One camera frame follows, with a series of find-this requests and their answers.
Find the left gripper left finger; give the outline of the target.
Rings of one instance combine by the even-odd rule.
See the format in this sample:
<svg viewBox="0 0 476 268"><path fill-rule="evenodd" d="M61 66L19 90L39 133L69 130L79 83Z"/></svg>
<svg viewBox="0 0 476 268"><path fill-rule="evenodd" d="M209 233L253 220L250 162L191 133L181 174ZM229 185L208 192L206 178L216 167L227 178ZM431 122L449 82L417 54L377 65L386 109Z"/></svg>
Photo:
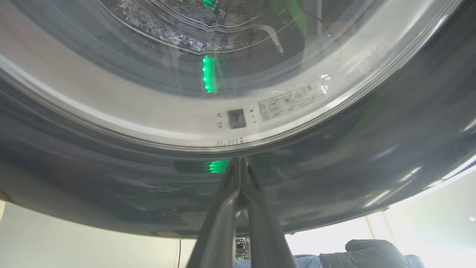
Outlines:
<svg viewBox="0 0 476 268"><path fill-rule="evenodd" d="M233 158L222 175L186 268L233 268L240 188L240 159Z"/></svg>

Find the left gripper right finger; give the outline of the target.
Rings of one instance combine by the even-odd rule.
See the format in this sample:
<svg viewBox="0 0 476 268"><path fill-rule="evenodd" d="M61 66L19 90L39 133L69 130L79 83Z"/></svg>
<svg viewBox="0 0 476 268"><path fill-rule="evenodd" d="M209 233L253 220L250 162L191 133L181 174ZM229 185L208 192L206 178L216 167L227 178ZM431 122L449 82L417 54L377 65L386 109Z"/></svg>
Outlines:
<svg viewBox="0 0 476 268"><path fill-rule="evenodd" d="M240 205L248 214L251 268L297 268L284 232L247 159L239 159Z"/></svg>

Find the grey warning sticker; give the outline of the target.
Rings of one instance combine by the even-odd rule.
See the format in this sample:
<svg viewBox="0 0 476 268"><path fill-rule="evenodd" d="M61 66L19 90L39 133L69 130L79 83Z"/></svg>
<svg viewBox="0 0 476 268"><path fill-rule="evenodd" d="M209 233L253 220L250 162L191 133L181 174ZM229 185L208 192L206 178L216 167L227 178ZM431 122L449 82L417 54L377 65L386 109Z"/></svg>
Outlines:
<svg viewBox="0 0 476 268"><path fill-rule="evenodd" d="M263 121L269 121L284 114L302 109L323 99L328 93L328 85L316 80L288 93L258 102Z"/></svg>

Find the black fabric bundle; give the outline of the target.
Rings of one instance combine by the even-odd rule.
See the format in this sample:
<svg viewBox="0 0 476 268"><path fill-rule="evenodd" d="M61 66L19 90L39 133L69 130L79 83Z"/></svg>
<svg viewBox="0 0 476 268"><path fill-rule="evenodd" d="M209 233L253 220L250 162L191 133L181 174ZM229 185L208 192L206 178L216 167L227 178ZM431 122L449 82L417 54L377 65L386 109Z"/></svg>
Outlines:
<svg viewBox="0 0 476 268"><path fill-rule="evenodd" d="M408 258L386 240L351 240L345 250L320 254L323 268L414 268Z"/></svg>

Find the washing machine glass door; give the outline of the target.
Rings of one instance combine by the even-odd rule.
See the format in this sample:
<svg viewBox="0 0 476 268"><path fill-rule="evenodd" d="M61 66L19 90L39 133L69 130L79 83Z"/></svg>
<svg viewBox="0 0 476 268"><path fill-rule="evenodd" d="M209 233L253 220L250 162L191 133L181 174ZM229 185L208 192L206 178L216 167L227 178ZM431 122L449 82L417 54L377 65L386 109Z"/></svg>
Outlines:
<svg viewBox="0 0 476 268"><path fill-rule="evenodd" d="M407 199L476 165L476 0L463 0L384 81L321 124L238 151L0 137L0 195L46 215L195 238L231 159L247 159L284 232Z"/></svg>

